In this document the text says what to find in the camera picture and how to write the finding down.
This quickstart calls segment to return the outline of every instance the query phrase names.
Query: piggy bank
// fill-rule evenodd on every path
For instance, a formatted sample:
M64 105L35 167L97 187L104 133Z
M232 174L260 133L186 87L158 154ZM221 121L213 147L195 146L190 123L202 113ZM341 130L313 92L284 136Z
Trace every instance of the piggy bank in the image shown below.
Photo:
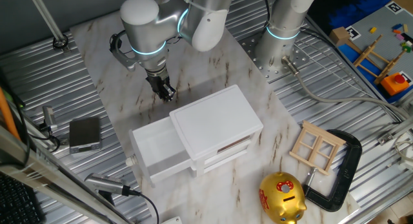
M265 213L277 224L296 224L307 209L300 182L285 172L276 172L263 179L259 199Z

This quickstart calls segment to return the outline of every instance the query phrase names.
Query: metal pole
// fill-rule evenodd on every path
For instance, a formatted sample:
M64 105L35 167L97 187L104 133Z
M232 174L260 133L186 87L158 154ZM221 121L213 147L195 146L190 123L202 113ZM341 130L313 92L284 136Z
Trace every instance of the metal pole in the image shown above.
M50 31L52 31L54 37L58 41L66 41L66 38L63 36L62 32L57 27L56 22L54 22L53 17L50 15L50 12L47 10L44 2L42 0L32 0L36 5L37 10L46 21L46 24L49 26Z
M59 27L57 27L56 22L54 22L52 15L47 10L43 0L32 0L34 5L36 5L37 10L45 20L47 26L49 26L50 31L55 38L53 41L53 47L62 49L64 53L69 53L70 48L68 47L68 39L67 36L62 34Z

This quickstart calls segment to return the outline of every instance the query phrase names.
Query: white marble surface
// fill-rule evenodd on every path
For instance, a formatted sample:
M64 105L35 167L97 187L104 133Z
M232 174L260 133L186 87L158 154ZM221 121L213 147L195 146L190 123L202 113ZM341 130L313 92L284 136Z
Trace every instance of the white marble surface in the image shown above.
M70 30L127 157L133 154L130 129L167 117L171 110L234 84L264 124L258 145L247 155L200 178L182 171L151 188L139 168L133 167L143 193L157 205L161 220L181 216L184 224L272 223L259 202L261 180L283 171L303 182L309 168L288 155L301 130L299 125L241 46L228 31L209 52L197 52L184 40L168 45L167 66L177 93L172 102L163 103L145 81L142 68L128 72L109 52L110 36L122 29L119 14L113 13ZM334 179L334 173L328 177L317 173L312 187L328 194ZM298 223L339 223L359 208L350 194L343 207L333 213L305 203L307 211Z

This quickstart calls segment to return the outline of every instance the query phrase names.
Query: blue led ring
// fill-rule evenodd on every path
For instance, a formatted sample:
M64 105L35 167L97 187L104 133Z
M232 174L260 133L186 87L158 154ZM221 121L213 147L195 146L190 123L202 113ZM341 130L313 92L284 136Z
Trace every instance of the blue led ring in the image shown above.
M271 33L271 31L270 31L270 29L268 28L268 26L267 26L267 30L268 30L268 33L270 33L272 37L275 37L275 38L278 38L278 39L281 39L281 40L293 39L293 38L297 37L297 35L299 34L299 32L298 32L296 35L294 35L294 36L292 36L292 37L278 37L277 35Z
M165 45L166 45L166 41L163 43L163 45L161 46L161 48L159 48L159 49L157 49L157 50L155 50L155 51L153 51L153 52L148 52L148 53L138 52L138 51L135 50L133 47L131 47L131 49L134 50L134 52L136 52L136 53L138 53L138 54L141 54L141 55L143 55L143 56L149 56L149 55L151 55L151 54L156 54L156 53L160 52L160 51L165 47Z
M185 17L185 15L186 15L187 13L188 13L188 9L186 9L186 10L182 13L181 17L179 18L178 26L177 26L178 33L179 33L179 31L181 30L182 20L183 20L183 18Z

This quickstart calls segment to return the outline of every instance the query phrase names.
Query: keyboard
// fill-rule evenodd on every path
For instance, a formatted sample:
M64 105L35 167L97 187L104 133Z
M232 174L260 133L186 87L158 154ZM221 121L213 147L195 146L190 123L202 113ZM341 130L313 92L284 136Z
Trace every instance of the keyboard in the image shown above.
M45 222L32 188L0 174L0 224L38 224Z

